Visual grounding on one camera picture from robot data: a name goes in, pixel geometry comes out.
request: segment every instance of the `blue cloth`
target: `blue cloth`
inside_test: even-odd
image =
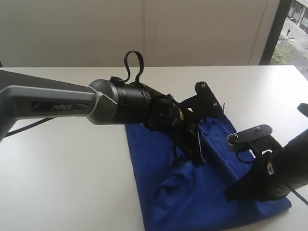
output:
[[[227,202],[223,190],[251,167],[228,151],[235,132],[226,118],[208,118],[201,127],[202,153],[208,164],[175,165],[171,139],[142,125],[127,125],[128,145],[146,231],[216,231],[275,216],[291,207],[288,199],[260,203]],[[242,159],[252,158],[249,152]]]

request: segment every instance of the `robotic arm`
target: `robotic arm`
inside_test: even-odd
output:
[[[137,55],[140,71],[135,81],[127,84],[130,53]],[[96,125],[143,124],[172,138],[175,159],[180,160],[177,146],[185,154],[184,161],[191,160],[195,166],[206,163],[199,125],[207,116],[223,116],[207,83],[198,82],[196,95],[179,103],[170,94],[140,83],[144,69],[140,53],[128,52],[124,62],[126,80],[98,79],[87,87],[0,70],[0,141],[19,119],[86,116]],[[301,104],[299,110],[308,117],[308,104]],[[308,183],[308,130],[284,148],[271,132],[270,126],[260,125],[227,137],[231,151],[252,150],[255,155],[250,171],[225,191],[227,200],[279,200]]]

